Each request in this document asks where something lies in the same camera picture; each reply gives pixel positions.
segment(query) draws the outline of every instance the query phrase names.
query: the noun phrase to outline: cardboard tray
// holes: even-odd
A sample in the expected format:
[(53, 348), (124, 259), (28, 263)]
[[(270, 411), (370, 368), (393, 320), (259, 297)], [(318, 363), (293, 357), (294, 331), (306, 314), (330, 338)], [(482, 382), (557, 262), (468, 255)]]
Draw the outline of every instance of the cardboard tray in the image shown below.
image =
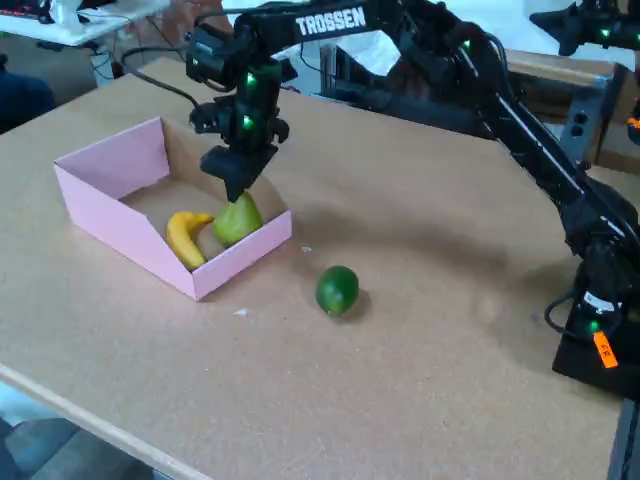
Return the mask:
[(262, 228), (224, 249), (205, 226), (197, 243), (210, 260), (189, 272), (169, 248), (166, 225), (180, 210), (213, 215), (226, 203), (224, 183), (200, 171), (211, 137), (156, 118), (55, 162), (71, 220), (195, 300), (291, 237), (292, 214), (263, 177), (250, 189)]

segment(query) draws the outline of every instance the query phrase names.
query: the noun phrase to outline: white desk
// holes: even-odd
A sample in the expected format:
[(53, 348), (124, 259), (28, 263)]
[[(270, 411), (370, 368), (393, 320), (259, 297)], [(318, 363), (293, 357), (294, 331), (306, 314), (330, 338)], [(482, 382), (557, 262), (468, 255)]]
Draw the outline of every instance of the white desk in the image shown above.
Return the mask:
[[(80, 33), (72, 33), (56, 24), (43, 25), (33, 19), (0, 15), (0, 32), (76, 47), (91, 40), (99, 40), (104, 35), (115, 32), (129, 23), (161, 12), (168, 8), (170, 3), (171, 0), (119, 0), (115, 4), (98, 9), (82, 10), (80, 13), (86, 12), (86, 18), (90, 22), (84, 25)], [(100, 45), (95, 55), (91, 57), (98, 87), (108, 83), (108, 78), (113, 74), (109, 55), (109, 50), (104, 45)]]

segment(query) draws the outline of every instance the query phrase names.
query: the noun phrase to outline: person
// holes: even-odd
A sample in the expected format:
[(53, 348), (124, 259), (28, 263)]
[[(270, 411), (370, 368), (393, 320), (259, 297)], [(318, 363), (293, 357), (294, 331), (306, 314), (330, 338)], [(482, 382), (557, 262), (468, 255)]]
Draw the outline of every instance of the person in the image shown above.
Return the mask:
[(35, 77), (6, 70), (7, 56), (0, 53), (0, 134), (53, 110), (51, 88)]

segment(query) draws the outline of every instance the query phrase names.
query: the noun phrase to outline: white paper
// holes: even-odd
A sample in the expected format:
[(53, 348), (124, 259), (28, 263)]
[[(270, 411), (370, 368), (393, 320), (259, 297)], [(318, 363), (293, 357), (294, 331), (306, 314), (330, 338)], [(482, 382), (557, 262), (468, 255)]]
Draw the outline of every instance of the white paper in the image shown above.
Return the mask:
[[(262, 0), (223, 0), (224, 8), (251, 8), (263, 4)], [(572, 0), (449, 0), (447, 7), (464, 21), (474, 22), (496, 35), (505, 48), (532, 53), (557, 55), (559, 44), (545, 31), (535, 26), (529, 16), (536, 12), (562, 10)], [(229, 15), (233, 25), (237, 15)], [(391, 39), (382, 32), (368, 32), (333, 40), (322, 45), (337, 45), (356, 62), (374, 75), (385, 76), (400, 58)], [(288, 48), (274, 55), (286, 58), (299, 55), (300, 47)], [(572, 58), (618, 62), (635, 70), (635, 54), (620, 48), (604, 49), (598, 45), (583, 45)]]

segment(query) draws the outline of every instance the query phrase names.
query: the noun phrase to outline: orange label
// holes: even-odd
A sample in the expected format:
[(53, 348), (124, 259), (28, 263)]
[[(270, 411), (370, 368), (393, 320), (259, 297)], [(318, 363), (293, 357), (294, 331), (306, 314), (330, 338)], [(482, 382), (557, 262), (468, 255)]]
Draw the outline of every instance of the orange label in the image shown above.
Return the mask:
[(616, 360), (616, 356), (613, 354), (613, 350), (611, 350), (607, 336), (602, 332), (596, 332), (593, 334), (593, 341), (596, 347), (598, 347), (598, 353), (600, 354), (604, 368), (617, 367), (618, 360)]

